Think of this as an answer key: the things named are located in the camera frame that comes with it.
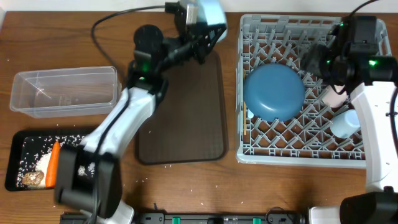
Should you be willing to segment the light blue cup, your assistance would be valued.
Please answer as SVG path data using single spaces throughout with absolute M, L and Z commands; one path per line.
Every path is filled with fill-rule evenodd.
M 330 130 L 338 138 L 346 139 L 360 129 L 359 118 L 355 110 L 345 111 L 331 120 Z

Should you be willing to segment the wooden chopstick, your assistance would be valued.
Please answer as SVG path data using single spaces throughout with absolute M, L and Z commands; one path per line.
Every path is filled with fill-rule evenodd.
M 246 103 L 243 102 L 243 135 L 246 135 Z

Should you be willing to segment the light blue plastic spoon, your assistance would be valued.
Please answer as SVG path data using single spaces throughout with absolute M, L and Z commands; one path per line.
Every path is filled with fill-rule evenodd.
M 252 119 L 254 117 L 254 114 L 250 110 L 248 110 L 247 111 L 247 116 L 248 116 L 249 119 Z

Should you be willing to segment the dark blue plate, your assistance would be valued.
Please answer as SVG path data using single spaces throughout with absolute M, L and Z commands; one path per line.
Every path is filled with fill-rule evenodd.
M 305 87 L 292 68 L 270 63 L 249 73 L 243 83 L 243 101 L 248 111 L 264 121 L 287 121 L 302 109 Z

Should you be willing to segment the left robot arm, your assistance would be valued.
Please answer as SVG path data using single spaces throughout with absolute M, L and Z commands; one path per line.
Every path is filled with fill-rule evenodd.
M 154 25 L 135 31 L 134 60 L 121 99 L 79 145 L 60 149 L 56 202 L 88 212 L 85 223 L 132 222 L 134 210 L 121 200 L 120 158 L 164 99 L 168 81 L 162 72 L 191 58 L 204 63 L 226 31 L 224 22 L 184 25 L 174 38 Z

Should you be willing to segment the light blue rice bowl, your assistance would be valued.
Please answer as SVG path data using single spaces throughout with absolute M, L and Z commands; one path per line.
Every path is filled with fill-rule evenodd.
M 219 0 L 198 0 L 197 22 L 206 22 L 208 25 L 224 24 L 226 30 L 217 42 L 221 42 L 227 36 L 228 23 Z

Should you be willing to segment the orange carrot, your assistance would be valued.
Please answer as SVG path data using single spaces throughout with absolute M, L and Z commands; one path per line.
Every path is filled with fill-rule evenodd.
M 55 141 L 55 143 L 53 144 L 50 160 L 47 166 L 47 173 L 45 179 L 46 188 L 55 187 L 60 149 L 61 149 L 60 143 L 58 141 Z

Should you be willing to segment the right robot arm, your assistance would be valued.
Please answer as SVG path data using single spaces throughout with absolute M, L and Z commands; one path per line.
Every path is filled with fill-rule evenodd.
M 397 60 L 382 55 L 377 17 L 342 18 L 332 45 L 314 45 L 302 70 L 343 87 L 359 118 L 366 156 L 366 193 L 340 205 L 312 207 L 308 223 L 397 223 Z

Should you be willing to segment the pink cup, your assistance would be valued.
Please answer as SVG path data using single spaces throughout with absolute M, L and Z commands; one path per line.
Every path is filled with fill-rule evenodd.
M 337 94 L 332 87 L 327 86 L 321 93 L 321 101 L 331 108 L 340 107 L 348 98 L 346 92 L 341 95 Z

